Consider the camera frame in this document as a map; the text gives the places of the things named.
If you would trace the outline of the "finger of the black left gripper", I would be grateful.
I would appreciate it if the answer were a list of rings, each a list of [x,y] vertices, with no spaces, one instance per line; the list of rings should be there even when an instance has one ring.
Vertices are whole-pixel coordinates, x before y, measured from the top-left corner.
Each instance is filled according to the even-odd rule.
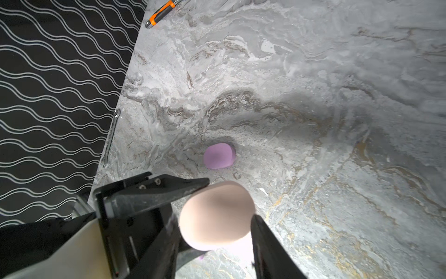
[[[126,219],[172,203],[210,185],[210,179],[183,179],[168,174],[134,176],[111,185],[104,193],[108,218]]]
[[[181,240],[177,253],[177,261],[175,265],[176,271],[179,271],[181,267],[185,266],[187,263],[193,261],[194,259],[197,259],[199,256],[206,253],[207,251],[197,250],[191,247],[189,244],[187,244],[184,240]]]

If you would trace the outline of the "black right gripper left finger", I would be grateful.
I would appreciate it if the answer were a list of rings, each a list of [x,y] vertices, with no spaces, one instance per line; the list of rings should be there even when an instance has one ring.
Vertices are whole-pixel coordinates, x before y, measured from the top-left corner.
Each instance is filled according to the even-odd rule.
[[[174,279],[180,246],[178,219],[172,214],[127,279]]]

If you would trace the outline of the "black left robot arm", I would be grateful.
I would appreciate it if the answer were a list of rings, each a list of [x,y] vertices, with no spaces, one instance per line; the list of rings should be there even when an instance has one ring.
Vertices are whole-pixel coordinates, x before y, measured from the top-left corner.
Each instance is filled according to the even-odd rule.
[[[95,210],[1,229],[1,277],[172,279],[199,252],[181,238],[172,203],[210,184],[145,172],[97,188]]]

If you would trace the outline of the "purple earbud charging case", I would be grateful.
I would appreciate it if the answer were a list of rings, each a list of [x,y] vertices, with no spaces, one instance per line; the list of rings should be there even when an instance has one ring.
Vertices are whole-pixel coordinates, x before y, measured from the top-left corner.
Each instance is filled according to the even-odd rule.
[[[208,147],[203,161],[208,169],[224,169],[233,165],[236,159],[235,149],[226,143],[219,143]]]

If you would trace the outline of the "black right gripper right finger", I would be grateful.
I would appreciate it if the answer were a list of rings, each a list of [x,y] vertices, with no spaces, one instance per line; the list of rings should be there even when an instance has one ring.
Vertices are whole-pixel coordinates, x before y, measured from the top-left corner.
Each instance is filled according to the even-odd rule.
[[[306,279],[266,222],[259,215],[251,221],[254,268],[258,279]]]

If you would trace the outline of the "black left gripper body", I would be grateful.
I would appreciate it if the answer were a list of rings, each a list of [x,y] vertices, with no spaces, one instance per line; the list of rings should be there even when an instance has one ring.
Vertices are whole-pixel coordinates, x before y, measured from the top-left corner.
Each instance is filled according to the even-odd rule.
[[[99,187],[92,192],[96,217],[99,220],[113,279],[124,279],[130,274],[173,213],[170,204],[148,212],[135,213],[123,219],[118,219],[107,212],[112,208],[106,204],[108,198],[129,187],[138,189],[140,184],[151,188],[150,176],[152,176],[151,172],[145,172]]]

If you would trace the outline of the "pink earbud charging case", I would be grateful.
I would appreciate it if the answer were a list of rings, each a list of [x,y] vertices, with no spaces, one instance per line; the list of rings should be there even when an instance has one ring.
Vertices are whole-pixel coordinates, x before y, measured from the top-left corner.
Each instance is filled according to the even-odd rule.
[[[246,237],[255,213],[248,190],[235,181],[223,181],[190,196],[180,212],[180,232],[196,250],[219,249]]]

